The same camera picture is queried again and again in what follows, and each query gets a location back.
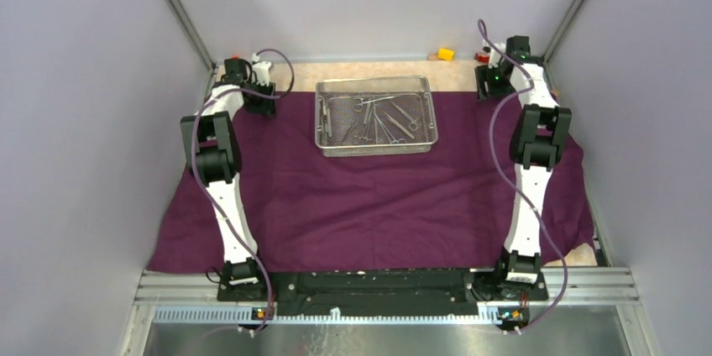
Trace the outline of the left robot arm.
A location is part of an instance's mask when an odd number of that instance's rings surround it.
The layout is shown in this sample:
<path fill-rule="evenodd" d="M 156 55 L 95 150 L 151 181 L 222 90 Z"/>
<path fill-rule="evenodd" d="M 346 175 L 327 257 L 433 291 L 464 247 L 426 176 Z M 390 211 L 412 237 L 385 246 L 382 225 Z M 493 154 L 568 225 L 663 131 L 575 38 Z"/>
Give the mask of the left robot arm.
<path fill-rule="evenodd" d="M 181 119 L 186 167 L 212 205 L 223 246 L 220 287 L 235 286 L 250 300 L 268 292 L 269 277 L 260 271 L 258 245 L 250 232 L 239 191 L 242 155 L 233 119 L 242 108 L 271 104 L 275 93 L 272 64 L 257 54 L 248 60 L 230 58 L 225 73 L 200 109 Z"/>

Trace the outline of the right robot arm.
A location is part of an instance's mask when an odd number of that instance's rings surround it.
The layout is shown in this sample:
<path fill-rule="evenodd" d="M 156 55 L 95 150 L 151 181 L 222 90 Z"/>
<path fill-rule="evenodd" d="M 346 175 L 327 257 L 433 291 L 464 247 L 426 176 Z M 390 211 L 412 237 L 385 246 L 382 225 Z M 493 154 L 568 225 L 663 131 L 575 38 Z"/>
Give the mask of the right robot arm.
<path fill-rule="evenodd" d="M 512 219 L 492 276 L 495 293 L 514 299 L 526 288 L 542 286 L 541 241 L 552 241 L 543 222 L 545 195 L 563 157 L 572 112 L 554 98 L 526 36 L 516 35 L 498 44 L 485 39 L 483 50 L 489 59 L 475 70 L 479 96 L 501 100 L 489 121 L 488 135 L 494 134 L 505 104 L 519 102 L 521 106 L 509 147 L 515 177 L 505 180 L 515 192 Z"/>

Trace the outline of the metal mesh instrument tray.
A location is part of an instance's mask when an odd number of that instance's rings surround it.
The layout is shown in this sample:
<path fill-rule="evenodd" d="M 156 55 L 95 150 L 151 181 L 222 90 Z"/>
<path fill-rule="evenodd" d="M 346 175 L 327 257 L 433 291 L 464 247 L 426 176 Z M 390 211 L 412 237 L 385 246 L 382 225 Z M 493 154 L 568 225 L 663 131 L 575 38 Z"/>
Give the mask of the metal mesh instrument tray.
<path fill-rule="evenodd" d="M 425 76 L 381 76 L 320 81 L 315 92 L 315 144 L 326 157 L 357 157 L 393 154 L 420 154 L 430 151 L 438 141 L 437 120 L 429 80 Z M 395 96 L 394 99 L 369 104 L 362 112 L 353 105 L 362 100 Z M 408 128 L 408 120 L 391 103 L 404 108 L 420 124 L 417 130 Z M 323 105 L 330 108 L 332 137 L 324 129 Z M 389 144 L 383 130 L 375 122 L 378 115 L 396 136 L 396 129 L 383 112 L 388 113 L 414 135 L 415 141 Z"/>

